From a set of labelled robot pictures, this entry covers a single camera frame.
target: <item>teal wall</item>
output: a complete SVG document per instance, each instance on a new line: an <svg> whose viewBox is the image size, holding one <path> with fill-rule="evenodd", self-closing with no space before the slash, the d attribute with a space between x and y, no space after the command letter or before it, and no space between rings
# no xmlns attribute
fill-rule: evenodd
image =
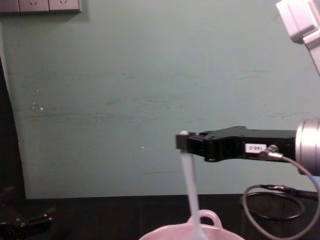
<svg viewBox="0 0 320 240"><path fill-rule="evenodd" d="M185 194L181 130L297 128L320 81L272 0L90 0L3 17L28 198ZM202 194L311 184L290 165L197 158Z"/></svg>

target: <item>cable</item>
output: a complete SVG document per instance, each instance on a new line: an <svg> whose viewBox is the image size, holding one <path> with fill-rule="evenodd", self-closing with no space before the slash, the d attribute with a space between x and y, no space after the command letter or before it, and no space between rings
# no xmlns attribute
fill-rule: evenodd
<svg viewBox="0 0 320 240"><path fill-rule="evenodd" d="M271 191L279 191L282 193L290 194L292 196L297 196L299 198L318 201L318 193L316 191L297 190L295 188L284 186L284 185L272 185L272 184L260 185L260 188L271 190Z"/></svg>
<svg viewBox="0 0 320 240"><path fill-rule="evenodd" d="M311 182L313 183L313 185L315 186L315 189L316 189L316 192L317 192L317 197L318 197L318 205L317 205L317 209L316 209L316 212L314 214L314 217L312 219L312 221L309 223L309 225L301 232L299 232L298 234L294 235L294 236L290 236L290 237L276 237L270 233L268 233L267 231L265 231L256 221L255 219L252 217L251 213L250 213L250 210L248 208L248 203L247 203L247 195L248 193L252 190L252 189L256 189L256 188L260 188L262 185L261 184L257 184L257 185L253 185L253 186L250 186L248 187L244 193L243 193L243 198L242 198L242 205L243 205L243 209L244 209L244 212L247 216L247 218L249 219L249 221L256 227L256 229L262 233L264 236L266 236L267 238L271 239L271 240L296 240L298 238L301 238L303 237L306 233L308 233L315 225L316 223L318 222L318 219L320 217L320 185L319 183L317 182L317 179L314 178L312 176L312 174L307 170L305 169L303 166L301 166L299 163L297 163L296 161L288 158L288 157L285 157L285 156L282 156L281 159L282 161L284 162L288 162L292 165L294 165L295 167L297 167L301 172L303 172L310 180Z"/></svg>

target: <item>black mesh basket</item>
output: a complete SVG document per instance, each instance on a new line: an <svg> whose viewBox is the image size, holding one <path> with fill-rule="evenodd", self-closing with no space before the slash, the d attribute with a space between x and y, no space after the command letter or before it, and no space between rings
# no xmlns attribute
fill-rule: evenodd
<svg viewBox="0 0 320 240"><path fill-rule="evenodd" d="M308 224L302 219L304 205L291 196L273 192L253 192L247 195L247 204L255 221L265 231L279 238L294 236ZM242 237L245 240L269 240L251 224L243 209Z"/></svg>

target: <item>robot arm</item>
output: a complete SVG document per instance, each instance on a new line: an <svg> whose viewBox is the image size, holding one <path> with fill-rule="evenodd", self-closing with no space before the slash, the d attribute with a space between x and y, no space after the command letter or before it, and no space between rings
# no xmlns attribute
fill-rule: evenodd
<svg viewBox="0 0 320 240"><path fill-rule="evenodd" d="M295 43L305 44L320 73L319 0L282 0L276 4L286 30Z"/></svg>
<svg viewBox="0 0 320 240"><path fill-rule="evenodd" d="M282 0L276 4L292 41L305 44L320 75L320 0ZM281 161L267 149L295 160L320 176L320 119L303 121L297 131L251 130L235 126L199 134L176 136L176 148L204 157L207 162L225 159Z"/></svg>

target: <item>power outlet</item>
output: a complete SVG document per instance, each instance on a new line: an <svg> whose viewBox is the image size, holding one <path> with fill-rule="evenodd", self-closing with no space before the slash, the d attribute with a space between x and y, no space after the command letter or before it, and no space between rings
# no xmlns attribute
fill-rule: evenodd
<svg viewBox="0 0 320 240"><path fill-rule="evenodd" d="M49 0L19 0L20 12L47 12Z"/></svg>
<svg viewBox="0 0 320 240"><path fill-rule="evenodd" d="M50 11L80 11L79 0L49 0Z"/></svg>
<svg viewBox="0 0 320 240"><path fill-rule="evenodd" d="M19 12L18 0L0 0L0 13Z"/></svg>

